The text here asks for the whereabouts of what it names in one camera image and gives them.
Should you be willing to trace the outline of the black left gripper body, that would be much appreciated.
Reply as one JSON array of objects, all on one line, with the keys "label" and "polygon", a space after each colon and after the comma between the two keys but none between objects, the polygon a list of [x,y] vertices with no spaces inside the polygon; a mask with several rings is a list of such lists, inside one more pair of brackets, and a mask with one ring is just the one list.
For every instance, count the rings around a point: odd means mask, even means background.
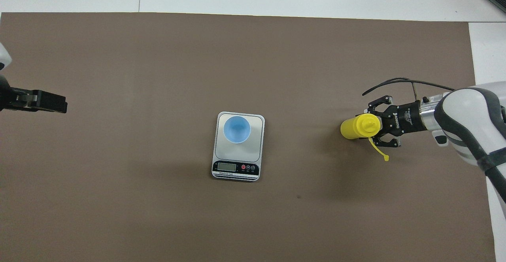
[{"label": "black left gripper body", "polygon": [[0,75],[0,110],[11,109],[14,111],[27,111],[26,101],[18,102],[18,96],[27,96],[28,93],[24,89],[12,88],[7,79]]}]

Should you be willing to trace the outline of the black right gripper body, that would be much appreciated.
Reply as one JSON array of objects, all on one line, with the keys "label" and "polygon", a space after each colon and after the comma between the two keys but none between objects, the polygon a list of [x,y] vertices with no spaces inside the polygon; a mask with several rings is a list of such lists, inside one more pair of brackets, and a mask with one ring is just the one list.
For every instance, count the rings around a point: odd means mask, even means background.
[{"label": "black right gripper body", "polygon": [[419,100],[405,105],[389,106],[385,109],[385,132],[393,136],[401,136],[425,131],[420,108],[421,101]]}]

